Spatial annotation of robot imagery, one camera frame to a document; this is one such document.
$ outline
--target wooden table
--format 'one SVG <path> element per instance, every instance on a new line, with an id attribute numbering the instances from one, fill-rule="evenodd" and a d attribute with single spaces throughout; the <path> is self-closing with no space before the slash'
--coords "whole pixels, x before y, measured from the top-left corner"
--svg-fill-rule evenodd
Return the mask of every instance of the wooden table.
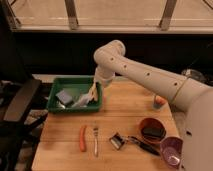
<path id="1" fill-rule="evenodd" d="M 33 171 L 171 171 L 157 156 L 126 144 L 117 151 L 109 142 L 116 132 L 140 137 L 138 124 L 147 117 L 160 120 L 166 136 L 179 136 L 168 104 L 152 107 L 153 93 L 131 81 L 114 81 L 103 92 L 96 113 L 49 114 L 32 165 Z M 93 127 L 99 126 L 99 156 L 94 156 Z M 87 125 L 86 152 L 79 150 L 79 130 Z"/>

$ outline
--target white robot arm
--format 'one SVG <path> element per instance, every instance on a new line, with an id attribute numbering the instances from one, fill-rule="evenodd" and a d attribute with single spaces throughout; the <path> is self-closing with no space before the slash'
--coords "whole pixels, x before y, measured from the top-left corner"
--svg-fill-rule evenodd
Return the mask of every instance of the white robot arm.
<path id="1" fill-rule="evenodd" d="M 129 60 L 124 54 L 125 46 L 118 40 L 97 49 L 95 81 L 106 87 L 116 72 L 187 112 L 180 170 L 212 171 L 213 88 L 183 75 Z"/>

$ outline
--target red cup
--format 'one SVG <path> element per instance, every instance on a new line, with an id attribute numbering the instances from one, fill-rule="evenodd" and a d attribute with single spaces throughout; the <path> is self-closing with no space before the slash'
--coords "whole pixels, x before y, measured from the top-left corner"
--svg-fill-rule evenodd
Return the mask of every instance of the red cup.
<path id="1" fill-rule="evenodd" d="M 158 133 L 160 131 L 161 136 L 156 136 L 156 137 L 155 136 L 149 136 L 148 134 L 145 133 L 145 129 L 147 129 L 147 128 L 151 131 L 157 130 Z M 159 145 L 161 140 L 166 135 L 166 130 L 165 130 L 163 124 L 159 120 L 154 119 L 154 118 L 146 118 L 146 119 L 142 120 L 139 124 L 139 130 L 140 130 L 142 138 L 146 142 L 153 144 L 153 145 Z"/>

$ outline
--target orange object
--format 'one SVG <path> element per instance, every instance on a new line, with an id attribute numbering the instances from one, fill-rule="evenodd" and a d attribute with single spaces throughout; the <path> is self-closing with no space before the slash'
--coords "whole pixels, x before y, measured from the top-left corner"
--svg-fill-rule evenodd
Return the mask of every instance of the orange object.
<path id="1" fill-rule="evenodd" d="M 154 103 L 153 103 L 153 106 L 154 106 L 155 109 L 159 109 L 159 108 L 161 108 L 166 102 L 167 102 L 166 99 L 164 99 L 163 97 L 158 96 L 158 95 L 155 95 L 155 96 L 154 96 Z"/>
<path id="2" fill-rule="evenodd" d="M 79 136 L 79 148 L 81 152 L 86 151 L 86 142 L 85 142 L 85 131 L 86 131 L 87 126 L 83 125 L 80 128 L 80 136 Z"/>

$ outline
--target office chair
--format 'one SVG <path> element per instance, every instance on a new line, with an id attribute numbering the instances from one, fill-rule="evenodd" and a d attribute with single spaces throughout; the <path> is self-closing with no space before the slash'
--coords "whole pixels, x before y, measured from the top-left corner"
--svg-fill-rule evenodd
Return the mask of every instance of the office chair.
<path id="1" fill-rule="evenodd" d="M 23 141 L 39 142 L 30 132 L 45 121 L 47 114 L 30 125 L 25 125 L 25 120 L 35 99 L 42 102 L 40 109 L 45 108 L 46 100 L 39 94 L 42 82 L 34 79 L 20 61 L 1 0 L 0 56 L 0 170 L 14 171 Z"/>

